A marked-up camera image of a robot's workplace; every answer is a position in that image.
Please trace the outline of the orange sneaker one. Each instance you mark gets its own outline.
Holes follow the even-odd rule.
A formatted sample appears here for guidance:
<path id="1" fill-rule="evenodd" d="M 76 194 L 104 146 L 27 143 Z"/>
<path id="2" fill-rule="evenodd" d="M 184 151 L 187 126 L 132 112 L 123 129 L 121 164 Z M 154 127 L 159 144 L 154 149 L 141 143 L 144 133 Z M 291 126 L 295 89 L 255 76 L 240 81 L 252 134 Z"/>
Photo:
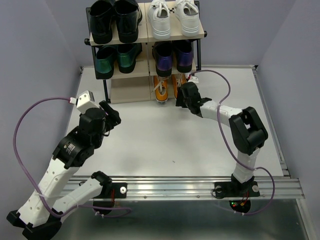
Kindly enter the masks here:
<path id="1" fill-rule="evenodd" d="M 155 75 L 153 77 L 153 92 L 158 103 L 164 104 L 168 100 L 168 77 Z"/>
<path id="2" fill-rule="evenodd" d="M 187 82 L 186 76 L 184 73 L 173 74 L 171 76 L 171 80 L 172 80 L 172 85 L 173 85 L 174 98 L 176 99 L 178 96 L 179 88 L 181 87 L 181 85 L 183 85 Z"/>

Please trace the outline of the purple loafer one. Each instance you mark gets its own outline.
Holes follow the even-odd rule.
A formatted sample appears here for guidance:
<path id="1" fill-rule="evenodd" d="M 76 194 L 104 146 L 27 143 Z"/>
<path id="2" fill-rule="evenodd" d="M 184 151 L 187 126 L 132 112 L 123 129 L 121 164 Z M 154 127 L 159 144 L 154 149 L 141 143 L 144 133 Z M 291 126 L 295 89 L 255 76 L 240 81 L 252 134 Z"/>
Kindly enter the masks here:
<path id="1" fill-rule="evenodd" d="M 159 77 L 169 77 L 173 67 L 173 46 L 171 41 L 159 41 L 152 47 L 155 69 Z"/>
<path id="2" fill-rule="evenodd" d="M 172 42 L 176 56 L 176 68 L 180 73 L 189 73 L 193 65 L 193 47 L 189 40 L 176 40 Z"/>

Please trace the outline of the white sneaker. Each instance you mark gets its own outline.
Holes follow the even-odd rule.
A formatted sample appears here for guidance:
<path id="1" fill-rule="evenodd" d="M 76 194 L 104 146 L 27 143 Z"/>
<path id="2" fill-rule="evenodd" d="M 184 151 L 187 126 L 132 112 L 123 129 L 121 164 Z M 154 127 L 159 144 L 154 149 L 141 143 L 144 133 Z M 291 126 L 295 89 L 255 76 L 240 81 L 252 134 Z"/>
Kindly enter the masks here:
<path id="1" fill-rule="evenodd" d="M 199 8 L 193 0 L 176 0 L 174 14 L 180 22 L 181 32 L 184 36 L 194 37 L 199 33 Z"/>
<path id="2" fill-rule="evenodd" d="M 171 36 L 170 10 L 165 0 L 153 0 L 148 9 L 148 20 L 151 24 L 153 37 L 167 40 Z"/>

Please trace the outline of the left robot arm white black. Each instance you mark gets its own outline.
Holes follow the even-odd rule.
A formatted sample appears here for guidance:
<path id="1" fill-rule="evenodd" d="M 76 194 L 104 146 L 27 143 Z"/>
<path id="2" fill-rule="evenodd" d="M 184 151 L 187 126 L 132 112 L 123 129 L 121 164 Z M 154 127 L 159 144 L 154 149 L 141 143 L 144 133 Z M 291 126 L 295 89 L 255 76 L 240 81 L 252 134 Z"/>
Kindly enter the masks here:
<path id="1" fill-rule="evenodd" d="M 23 229 L 22 235 L 28 240 L 52 239 L 64 218 L 85 206 L 89 199 L 106 197 L 112 192 L 112 179 L 97 171 L 80 187 L 60 196 L 70 178 L 101 147 L 104 137 L 121 123 L 119 112 L 104 100 L 99 104 L 89 101 L 76 106 L 80 111 L 78 126 L 58 143 L 29 199 L 6 217 L 13 226 Z"/>

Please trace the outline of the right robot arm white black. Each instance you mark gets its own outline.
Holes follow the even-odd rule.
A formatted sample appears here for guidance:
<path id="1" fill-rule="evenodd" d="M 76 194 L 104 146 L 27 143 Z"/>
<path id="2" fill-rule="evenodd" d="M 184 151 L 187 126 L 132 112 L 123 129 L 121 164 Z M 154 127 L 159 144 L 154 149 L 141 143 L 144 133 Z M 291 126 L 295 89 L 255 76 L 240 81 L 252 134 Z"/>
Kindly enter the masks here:
<path id="1" fill-rule="evenodd" d="M 214 187 L 214 197 L 217 199 L 242 197 L 253 194 L 258 184 L 254 181 L 254 169 L 260 149 L 268 139 L 268 132 L 257 111 L 253 107 L 244 109 L 221 105 L 211 98 L 202 98 L 199 89 L 193 82 L 182 84 L 177 89 L 177 107 L 187 108 L 200 118 L 218 122 L 220 131 L 222 125 L 229 127 L 233 143 L 237 149 L 236 165 L 230 181 L 218 183 Z"/>

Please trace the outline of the beige black-framed shoe shelf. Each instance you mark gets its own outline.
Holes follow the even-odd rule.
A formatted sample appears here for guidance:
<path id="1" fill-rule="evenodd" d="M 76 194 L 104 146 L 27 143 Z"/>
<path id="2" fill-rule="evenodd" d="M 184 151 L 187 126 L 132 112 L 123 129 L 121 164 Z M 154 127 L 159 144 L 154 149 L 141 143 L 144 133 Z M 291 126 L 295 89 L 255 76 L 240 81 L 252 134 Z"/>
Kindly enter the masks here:
<path id="1" fill-rule="evenodd" d="M 201 39 L 207 36 L 203 26 L 199 25 L 199 32 L 195 36 L 187 37 L 182 34 L 179 20 L 175 17 L 175 1 L 167 2 L 170 11 L 170 29 L 169 41 L 190 39 L 196 43 L 192 47 L 192 71 L 200 70 L 201 63 Z M 142 52 L 136 58 L 136 64 L 131 73 L 122 73 L 119 70 L 118 63 L 114 63 L 114 73 L 112 78 L 107 79 L 105 74 L 94 71 L 95 78 L 103 82 L 104 96 L 112 104 L 150 101 L 155 100 L 156 95 L 153 92 L 153 78 L 157 75 L 156 62 L 152 57 L 152 47 L 159 40 L 152 34 L 152 26 L 148 20 L 148 9 L 150 2 L 139 3 L 142 11 L 142 21 L 138 25 L 138 35 L 136 44 L 141 43 Z"/>

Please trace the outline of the green loafer left one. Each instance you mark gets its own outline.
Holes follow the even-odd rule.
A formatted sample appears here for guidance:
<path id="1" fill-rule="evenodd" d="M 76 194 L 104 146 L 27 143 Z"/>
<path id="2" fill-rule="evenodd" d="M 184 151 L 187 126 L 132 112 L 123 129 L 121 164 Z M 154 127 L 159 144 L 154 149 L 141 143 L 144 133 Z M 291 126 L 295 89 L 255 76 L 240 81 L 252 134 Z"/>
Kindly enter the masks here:
<path id="1" fill-rule="evenodd" d="M 95 71 L 98 80 L 110 79 L 114 74 L 114 63 L 117 58 L 117 48 L 113 45 L 101 47 L 95 56 Z"/>

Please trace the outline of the green loafer one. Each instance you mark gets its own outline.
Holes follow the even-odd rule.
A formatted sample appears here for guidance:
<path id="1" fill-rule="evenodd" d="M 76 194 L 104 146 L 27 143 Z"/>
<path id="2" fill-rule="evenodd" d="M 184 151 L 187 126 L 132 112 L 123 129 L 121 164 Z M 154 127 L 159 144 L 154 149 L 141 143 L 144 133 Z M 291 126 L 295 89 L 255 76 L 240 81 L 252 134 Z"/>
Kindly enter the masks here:
<path id="1" fill-rule="evenodd" d="M 117 47 L 117 63 L 123 74 L 131 73 L 136 66 L 136 58 L 142 52 L 141 43 L 120 44 Z"/>
<path id="2" fill-rule="evenodd" d="M 114 63 L 117 58 L 117 48 L 113 45 L 101 47 L 95 56 L 95 71 L 98 80 L 110 79 L 114 74 Z"/>

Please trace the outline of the green loafer right one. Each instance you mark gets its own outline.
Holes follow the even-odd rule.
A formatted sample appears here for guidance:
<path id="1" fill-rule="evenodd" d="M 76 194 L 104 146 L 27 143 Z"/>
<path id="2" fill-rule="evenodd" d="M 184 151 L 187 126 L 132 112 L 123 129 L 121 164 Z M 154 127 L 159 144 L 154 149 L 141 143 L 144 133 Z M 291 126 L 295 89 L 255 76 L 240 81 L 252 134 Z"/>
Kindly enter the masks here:
<path id="1" fill-rule="evenodd" d="M 131 73 L 136 66 L 136 58 L 142 52 L 141 43 L 120 44 L 117 47 L 117 63 L 123 74 Z"/>

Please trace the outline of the black loafer right one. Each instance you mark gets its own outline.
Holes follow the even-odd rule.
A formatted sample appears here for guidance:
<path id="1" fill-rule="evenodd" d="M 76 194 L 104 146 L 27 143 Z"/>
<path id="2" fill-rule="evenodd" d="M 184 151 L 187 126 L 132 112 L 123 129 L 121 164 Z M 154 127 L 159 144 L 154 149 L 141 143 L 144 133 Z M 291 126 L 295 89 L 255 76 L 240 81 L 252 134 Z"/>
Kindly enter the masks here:
<path id="1" fill-rule="evenodd" d="M 136 0 L 118 0 L 114 5 L 116 27 L 120 42 L 134 43 L 139 35 L 139 23 L 143 16 Z"/>

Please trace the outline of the black loafer one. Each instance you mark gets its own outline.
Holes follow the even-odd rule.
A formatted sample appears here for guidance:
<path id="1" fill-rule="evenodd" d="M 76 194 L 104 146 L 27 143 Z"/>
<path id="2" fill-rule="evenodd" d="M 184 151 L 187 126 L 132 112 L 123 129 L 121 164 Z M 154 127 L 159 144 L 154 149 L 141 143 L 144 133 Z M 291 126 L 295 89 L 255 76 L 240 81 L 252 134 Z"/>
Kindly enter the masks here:
<path id="1" fill-rule="evenodd" d="M 107 44 L 112 40 L 114 10 L 115 0 L 97 0 L 90 7 L 89 27 L 96 44 Z"/>
<path id="2" fill-rule="evenodd" d="M 139 23 L 143 16 L 136 0 L 118 0 L 114 5 L 116 27 L 120 42 L 134 43 L 139 35 Z"/>

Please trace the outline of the black loafer left one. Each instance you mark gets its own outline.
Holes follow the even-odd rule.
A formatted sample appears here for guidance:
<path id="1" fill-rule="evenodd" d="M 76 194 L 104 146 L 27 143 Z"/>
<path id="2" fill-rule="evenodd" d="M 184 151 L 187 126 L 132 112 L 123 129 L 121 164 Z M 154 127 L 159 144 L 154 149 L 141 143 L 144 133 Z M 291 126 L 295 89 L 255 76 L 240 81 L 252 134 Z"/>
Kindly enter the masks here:
<path id="1" fill-rule="evenodd" d="M 89 27 L 96 44 L 107 44 L 112 40 L 114 10 L 115 0 L 97 0 L 90 7 Z"/>

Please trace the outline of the aluminium mounting rail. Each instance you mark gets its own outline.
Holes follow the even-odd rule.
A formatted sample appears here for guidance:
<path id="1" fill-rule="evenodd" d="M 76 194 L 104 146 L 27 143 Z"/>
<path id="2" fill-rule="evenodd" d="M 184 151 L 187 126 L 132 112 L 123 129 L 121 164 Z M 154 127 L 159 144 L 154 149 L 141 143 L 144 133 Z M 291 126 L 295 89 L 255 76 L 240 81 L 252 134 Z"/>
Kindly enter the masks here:
<path id="1" fill-rule="evenodd" d="M 210 201 L 216 200 L 212 190 L 229 177 L 185 176 L 185 177 L 133 177 L 112 176 L 114 183 L 127 183 L 124 201 Z M 304 199 L 305 195 L 298 179 L 288 176 L 275 177 L 275 200 Z"/>

